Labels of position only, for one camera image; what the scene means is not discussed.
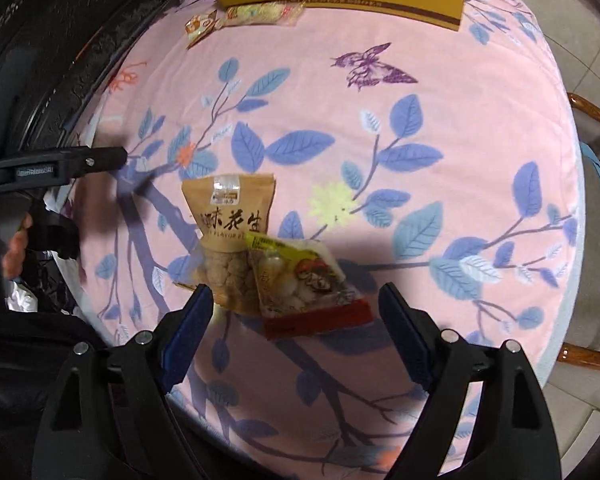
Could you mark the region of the person's left hand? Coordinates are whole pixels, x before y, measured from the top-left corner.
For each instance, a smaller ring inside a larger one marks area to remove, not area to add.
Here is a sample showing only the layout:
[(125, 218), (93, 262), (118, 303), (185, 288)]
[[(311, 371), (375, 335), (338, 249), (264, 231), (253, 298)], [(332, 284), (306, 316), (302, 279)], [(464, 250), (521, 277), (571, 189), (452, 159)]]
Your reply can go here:
[(22, 271), (23, 261), (26, 258), (26, 249), (28, 246), (28, 229), (32, 226), (30, 214), (26, 214), (21, 222), (21, 226), (7, 244), (7, 252), (2, 260), (4, 277), (13, 280)]

